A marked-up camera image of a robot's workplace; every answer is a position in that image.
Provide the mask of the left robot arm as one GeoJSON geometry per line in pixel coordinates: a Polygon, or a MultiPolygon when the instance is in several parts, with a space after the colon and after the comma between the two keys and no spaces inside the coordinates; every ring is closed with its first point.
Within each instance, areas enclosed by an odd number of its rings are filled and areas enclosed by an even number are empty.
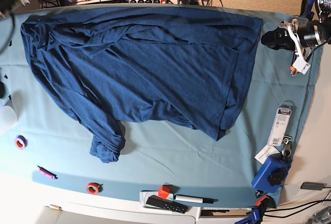
{"type": "Polygon", "coordinates": [[[330,0],[302,0],[299,16],[308,22],[300,24],[297,18],[282,21],[278,28],[261,38],[261,43],[273,50],[294,52],[291,76],[306,74],[314,52],[330,44],[330,0]]]}

